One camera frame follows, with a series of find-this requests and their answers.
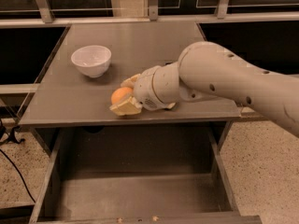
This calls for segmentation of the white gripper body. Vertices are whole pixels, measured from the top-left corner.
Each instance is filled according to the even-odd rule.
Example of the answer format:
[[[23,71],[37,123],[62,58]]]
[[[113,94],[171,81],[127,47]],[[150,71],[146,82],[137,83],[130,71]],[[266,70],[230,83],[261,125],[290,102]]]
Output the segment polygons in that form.
[[[134,85],[134,97],[148,111],[164,109],[167,107],[167,103],[162,98],[164,89],[162,67],[154,66],[138,77]]]

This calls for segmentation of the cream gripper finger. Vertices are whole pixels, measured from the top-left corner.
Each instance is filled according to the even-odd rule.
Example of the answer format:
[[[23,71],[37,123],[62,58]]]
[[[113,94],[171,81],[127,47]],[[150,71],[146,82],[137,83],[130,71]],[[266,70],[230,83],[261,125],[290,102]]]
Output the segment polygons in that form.
[[[128,87],[128,88],[133,88],[136,81],[138,80],[138,78],[140,77],[139,74],[135,74],[127,79],[125,79],[122,83],[121,83],[121,86],[122,87]]]
[[[132,94],[126,94],[109,109],[117,116],[136,115],[142,111],[142,104]]]

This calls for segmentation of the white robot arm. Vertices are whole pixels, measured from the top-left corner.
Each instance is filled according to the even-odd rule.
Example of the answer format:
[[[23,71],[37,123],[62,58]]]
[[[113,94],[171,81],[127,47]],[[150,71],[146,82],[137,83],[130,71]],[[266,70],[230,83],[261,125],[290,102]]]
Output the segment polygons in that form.
[[[216,43],[193,43],[176,62],[147,69],[121,86],[131,91],[112,103],[118,116],[222,97],[299,136],[299,78],[264,70]]]

